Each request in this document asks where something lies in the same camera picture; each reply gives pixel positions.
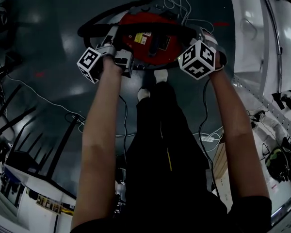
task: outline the foot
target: foot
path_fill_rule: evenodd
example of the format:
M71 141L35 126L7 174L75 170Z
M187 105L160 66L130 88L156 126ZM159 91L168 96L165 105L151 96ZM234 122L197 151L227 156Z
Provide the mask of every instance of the foot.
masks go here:
M251 128L254 130L254 128L256 127L257 125L254 123L254 122L251 122Z
M154 76L156 78L156 83L167 82L168 72L166 69L163 70L155 70Z
M260 121L260 119L261 119L261 115L265 115L265 111L259 111L258 113L256 113L253 117L253 121L255 121L255 122L259 122Z
M138 98L138 101L140 102L142 99L145 99L145 98L149 98L150 97L150 92L149 90L147 89L140 89L138 91L138 95L137 95L137 98Z

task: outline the floor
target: floor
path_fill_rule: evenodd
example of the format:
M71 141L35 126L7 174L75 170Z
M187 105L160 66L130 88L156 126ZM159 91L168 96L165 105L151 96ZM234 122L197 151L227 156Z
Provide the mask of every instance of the floor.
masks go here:
M97 90L82 76L76 62L85 51L82 38L78 37L78 28L93 16L132 0L10 0L12 4L10 18L19 22L13 50L23 57L23 64L10 76L29 84L38 94L48 100L65 106L67 109L86 116ZM234 67L235 27L231 0L188 0L192 6L190 18L208 20L215 25L214 35L220 45L226 49L231 76ZM163 5L162 0L154 4ZM4 53L0 54L3 63ZM193 133L198 131L199 124L205 117L202 105L202 88L206 78L196 81L180 69L168 71L168 80L174 87L179 106L183 109L189 127ZM133 73L131 79L123 78L121 95L128 104L127 128L129 133L136 132L137 92L142 84L143 71ZM18 82L4 79L3 89L9 96ZM8 118L11 120L25 108L37 104L42 112L39 119L32 123L27 132L32 132L27 142L29 147L34 137L43 133L41 143L43 149L39 158L54 143L57 147L69 123L65 121L64 109L53 106L40 99L30 89L23 87L8 107ZM212 86L207 88L207 105L209 120L204 127L205 133L212 133L221 127L221 120ZM124 105L120 103L117 120L117 133L123 134ZM18 133L30 116L15 127ZM127 148L133 137L127 139ZM212 149L214 143L205 144ZM40 146L32 150L34 155ZM116 151L123 152L123 139L116 141ZM53 180L72 194L76 194L81 161L81 133L75 127L55 169ZM42 173L46 173L49 161Z

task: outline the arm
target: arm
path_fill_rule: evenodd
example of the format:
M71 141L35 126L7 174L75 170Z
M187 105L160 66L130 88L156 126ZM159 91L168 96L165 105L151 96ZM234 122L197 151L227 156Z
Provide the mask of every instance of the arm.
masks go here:
M104 58L99 87L82 137L78 198L72 229L110 215L115 196L115 122L122 70Z
M269 197L250 119L224 71L210 75L226 138L228 174L233 198Z

